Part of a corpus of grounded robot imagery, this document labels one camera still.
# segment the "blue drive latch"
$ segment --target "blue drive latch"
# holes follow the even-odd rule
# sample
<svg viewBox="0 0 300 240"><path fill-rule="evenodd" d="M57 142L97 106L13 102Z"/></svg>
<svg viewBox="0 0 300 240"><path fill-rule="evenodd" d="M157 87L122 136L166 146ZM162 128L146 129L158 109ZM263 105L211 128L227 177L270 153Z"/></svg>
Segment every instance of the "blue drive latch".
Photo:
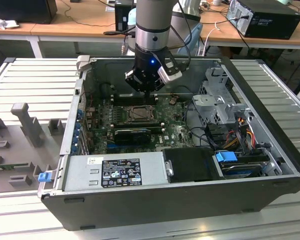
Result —
<svg viewBox="0 0 300 240"><path fill-rule="evenodd" d="M38 177L38 181L39 181L39 183L51 182L52 181L52 173L51 172L40 173L39 177Z"/></svg>
<svg viewBox="0 0 300 240"><path fill-rule="evenodd" d="M235 161L238 161L238 159L236 158L236 155L234 152L232 151L220 151L218 152L216 155L216 159L218 160L218 162L235 162Z"/></svg>

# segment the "warning label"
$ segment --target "warning label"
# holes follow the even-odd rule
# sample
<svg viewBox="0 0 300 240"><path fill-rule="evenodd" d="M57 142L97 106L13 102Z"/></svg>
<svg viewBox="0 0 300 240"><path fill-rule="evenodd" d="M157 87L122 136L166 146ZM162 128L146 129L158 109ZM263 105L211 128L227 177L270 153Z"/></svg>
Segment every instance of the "warning label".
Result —
<svg viewBox="0 0 300 240"><path fill-rule="evenodd" d="M102 187L117 188L138 185L142 185L139 158L102 161Z"/></svg>

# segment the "floor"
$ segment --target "floor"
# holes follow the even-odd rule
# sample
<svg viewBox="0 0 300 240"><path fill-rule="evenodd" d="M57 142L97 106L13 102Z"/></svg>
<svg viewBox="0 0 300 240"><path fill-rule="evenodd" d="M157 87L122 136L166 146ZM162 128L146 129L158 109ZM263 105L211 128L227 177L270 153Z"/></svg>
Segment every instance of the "floor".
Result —
<svg viewBox="0 0 300 240"><path fill-rule="evenodd" d="M75 53L74 44L72 42L57 42L45 41L41 42L41 49L47 58L76 58L78 54ZM87 54L95 57L117 57L121 55L120 43L91 43L80 42L79 47L81 54ZM240 55L246 54L246 48L243 49ZM211 47L208 51L208 56L220 56L218 47ZM33 58L30 43L28 41L12 41L0 40L0 65L3 63L5 57L16 58ZM296 68L300 61L300 50L293 50L292 52L285 51L278 59L272 70L282 79L286 80L290 77L293 70ZM300 81L300 68L293 75L288 86L294 90Z"/></svg>

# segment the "wooden desk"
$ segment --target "wooden desk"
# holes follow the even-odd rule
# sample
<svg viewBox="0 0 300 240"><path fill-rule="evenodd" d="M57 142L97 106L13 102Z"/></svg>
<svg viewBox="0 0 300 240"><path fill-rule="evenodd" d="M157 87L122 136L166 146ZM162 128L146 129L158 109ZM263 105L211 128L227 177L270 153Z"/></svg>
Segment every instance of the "wooden desk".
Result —
<svg viewBox="0 0 300 240"><path fill-rule="evenodd" d="M106 6L97 0L82 0L80 3L71 3L70 0L56 0L58 12L51 24L33 24L22 23L20 28L0 29L0 39L3 40L23 40L29 41L35 57L42 58L40 41L58 41L74 42L76 52L78 52L77 42L109 42L121 43L122 35L105 36L103 32L115 29L114 12L106 12ZM300 5L300 2L294 1L294 5ZM214 10L222 10L226 6L212 6ZM69 17L79 23L101 26L88 26L74 22ZM218 12L204 12L201 22L214 23L215 21L224 21L225 17ZM231 23L220 23L218 27L221 31L215 30L209 37L208 44L211 46L233 46L244 47L245 44L240 38L234 26ZM206 39L208 33L214 28L213 24L205 24L201 37ZM245 38L250 47L259 48L277 48L277 49L300 49L300 23L294 31L290 40L273 40L261 38Z"/></svg>
<svg viewBox="0 0 300 240"><path fill-rule="evenodd" d="M294 5L300 5L300 2L294 1ZM212 6L211 8L216 11L220 11L224 9L226 5L221 6ZM214 22L221 22L226 20L224 16L222 16L218 12L204 12L201 15L201 22L202 23L214 23ZM229 23L220 23L217 25L221 31L215 30L209 36L209 45L211 46L233 46L233 47L244 47L245 44L240 38L237 30L235 27ZM205 24L203 25L203 30L201 33L201 37L206 39L208 33L214 28L213 24ZM248 38L245 37L244 40L248 43L250 47L259 47L259 48L277 48L277 49L300 49L300 23L295 29L294 33L292 34L289 40L279 40L279 39L265 39L265 38Z"/></svg>
<svg viewBox="0 0 300 240"><path fill-rule="evenodd" d="M90 25L78 24L75 21ZM38 36L68 36L68 37L104 37L103 32L115 30L114 12L105 11L106 6L97 0L82 0L72 3L70 0L56 0L58 12L51 24L37 24L31 30L32 35Z"/></svg>
<svg viewBox="0 0 300 240"><path fill-rule="evenodd" d="M31 35L31 30L36 25L35 23L20 23L20 27L16 28L7 28L5 30L0 29L0 34L7 35Z"/></svg>

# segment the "robotic arm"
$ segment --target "robotic arm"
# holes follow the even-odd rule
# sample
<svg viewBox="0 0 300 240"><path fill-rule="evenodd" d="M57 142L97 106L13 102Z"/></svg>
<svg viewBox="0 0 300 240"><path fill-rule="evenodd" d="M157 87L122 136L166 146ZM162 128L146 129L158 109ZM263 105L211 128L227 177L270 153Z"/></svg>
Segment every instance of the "robotic arm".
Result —
<svg viewBox="0 0 300 240"><path fill-rule="evenodd" d="M136 6L135 61L125 81L145 96L178 79L188 64L177 63L167 44L177 0L139 0Z"/></svg>

